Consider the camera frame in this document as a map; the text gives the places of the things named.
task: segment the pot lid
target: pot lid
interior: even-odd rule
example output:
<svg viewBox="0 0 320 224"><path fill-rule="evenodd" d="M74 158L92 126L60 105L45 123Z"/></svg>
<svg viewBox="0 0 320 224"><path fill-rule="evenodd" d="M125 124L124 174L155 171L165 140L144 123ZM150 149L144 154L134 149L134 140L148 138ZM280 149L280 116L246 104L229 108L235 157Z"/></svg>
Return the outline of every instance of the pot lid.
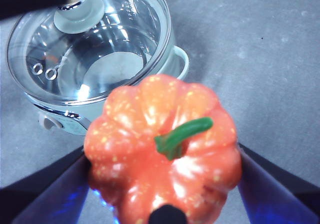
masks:
<svg viewBox="0 0 320 224"><path fill-rule="evenodd" d="M143 78L161 59L170 31L164 0L69 0L22 16L7 59L34 98L86 103Z"/></svg>

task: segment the cooking pot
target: cooking pot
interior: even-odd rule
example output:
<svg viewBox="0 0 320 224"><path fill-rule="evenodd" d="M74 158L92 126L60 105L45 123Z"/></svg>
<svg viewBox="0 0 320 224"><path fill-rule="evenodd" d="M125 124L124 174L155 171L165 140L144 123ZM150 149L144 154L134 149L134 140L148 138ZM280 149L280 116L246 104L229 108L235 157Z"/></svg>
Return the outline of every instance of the cooking pot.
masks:
<svg viewBox="0 0 320 224"><path fill-rule="evenodd" d="M175 44L165 0L69 0L22 16L7 59L43 127L85 135L112 89L185 77L188 56Z"/></svg>

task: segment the gray surface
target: gray surface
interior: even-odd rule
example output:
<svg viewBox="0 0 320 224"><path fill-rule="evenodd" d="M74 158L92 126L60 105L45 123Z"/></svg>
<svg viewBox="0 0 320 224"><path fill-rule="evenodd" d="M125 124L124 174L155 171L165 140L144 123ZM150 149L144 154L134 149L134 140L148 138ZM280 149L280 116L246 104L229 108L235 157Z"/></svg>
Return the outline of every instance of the gray surface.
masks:
<svg viewBox="0 0 320 224"><path fill-rule="evenodd" d="M177 43L190 57L187 81L217 92L243 144L319 186L320 0L167 3ZM6 66L12 24L1 24L1 186L45 167L83 140L38 127L36 109ZM96 198L88 197L80 223L91 216L105 223L104 209L92 207ZM235 189L216 223L248 222Z"/></svg>

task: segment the pumpkin stem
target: pumpkin stem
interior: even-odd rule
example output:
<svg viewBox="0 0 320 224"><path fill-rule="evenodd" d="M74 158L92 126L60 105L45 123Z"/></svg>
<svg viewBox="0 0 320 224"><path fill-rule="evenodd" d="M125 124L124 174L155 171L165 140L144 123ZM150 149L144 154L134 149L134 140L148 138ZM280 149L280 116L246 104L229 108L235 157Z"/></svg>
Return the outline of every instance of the pumpkin stem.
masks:
<svg viewBox="0 0 320 224"><path fill-rule="evenodd" d="M168 160L180 158L182 156L182 142L196 134L209 130L213 126L210 117L203 117L188 121L168 134L155 137L156 150L165 155Z"/></svg>

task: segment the lid knob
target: lid knob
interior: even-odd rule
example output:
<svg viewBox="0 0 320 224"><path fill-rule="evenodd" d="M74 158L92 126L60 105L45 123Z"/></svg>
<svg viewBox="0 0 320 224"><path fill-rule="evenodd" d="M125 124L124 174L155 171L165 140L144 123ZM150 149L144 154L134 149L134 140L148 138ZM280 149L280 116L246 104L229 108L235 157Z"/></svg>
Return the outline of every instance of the lid knob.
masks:
<svg viewBox="0 0 320 224"><path fill-rule="evenodd" d="M104 16L102 0L68 0L58 7L54 15L54 25L67 34L78 34L91 29Z"/></svg>

